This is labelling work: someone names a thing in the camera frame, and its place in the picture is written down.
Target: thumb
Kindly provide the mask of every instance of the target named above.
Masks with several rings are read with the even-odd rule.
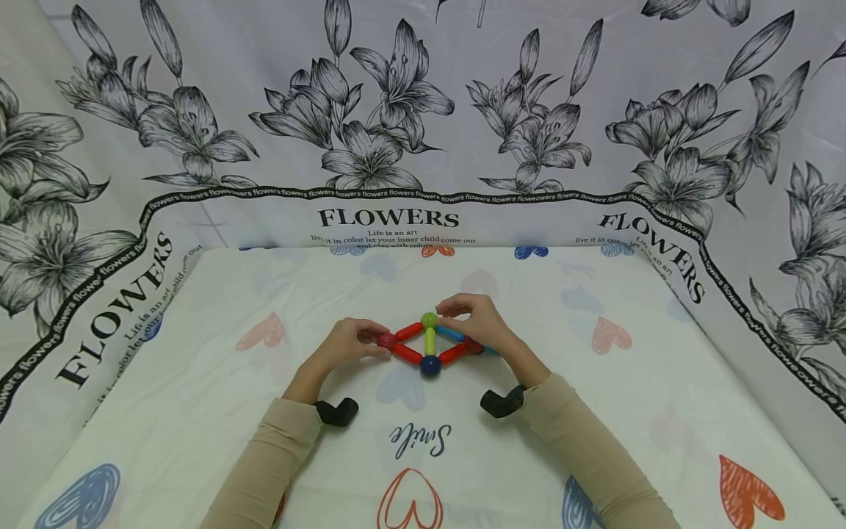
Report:
[[[464,336],[467,336],[468,333],[468,321],[467,320],[456,320],[451,317],[442,317],[438,318],[437,324],[441,327],[445,327],[448,329],[452,329],[453,331],[458,331],[462,333]]]
[[[361,356],[362,358],[367,356],[375,358],[389,358],[391,356],[391,351],[385,349],[384,347],[379,347],[378,345],[362,345]]]

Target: white backdrop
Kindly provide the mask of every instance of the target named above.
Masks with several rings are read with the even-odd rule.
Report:
[[[4,516],[221,245],[629,243],[846,496],[846,6],[41,8],[0,8]]]

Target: hand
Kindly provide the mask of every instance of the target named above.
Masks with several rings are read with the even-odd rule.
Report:
[[[387,328],[370,320],[347,317],[335,323],[323,343],[299,367],[282,398],[313,405],[326,377],[336,367],[367,356],[390,357],[391,351],[371,345],[378,334],[387,332]]]
[[[346,317],[335,323],[323,343],[311,354],[309,361],[330,372],[336,367],[367,356],[389,358],[391,351],[371,345],[376,342],[377,335],[388,332],[390,331],[386,327],[371,320]]]
[[[547,366],[508,328],[490,296],[456,294],[438,303],[435,311],[442,316],[438,325],[499,351],[523,387],[534,388],[549,377]],[[454,319],[461,314],[470,317],[464,321]]]
[[[456,294],[438,303],[435,311],[442,316],[438,325],[470,336],[492,349],[506,350],[519,340],[488,295]],[[453,319],[461,314],[470,314],[470,317],[464,321]]]

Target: beige sleeve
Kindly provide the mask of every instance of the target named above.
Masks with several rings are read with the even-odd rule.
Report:
[[[560,375],[525,392],[522,414],[573,473],[606,529],[678,528],[635,460]]]
[[[270,529],[282,494],[321,430],[317,408],[275,399],[235,462],[201,529]]]

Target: pink ball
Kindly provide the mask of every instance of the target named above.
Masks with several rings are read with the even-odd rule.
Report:
[[[382,333],[376,336],[376,345],[384,347],[387,350],[393,350],[393,346],[397,343],[397,337],[391,333]]]

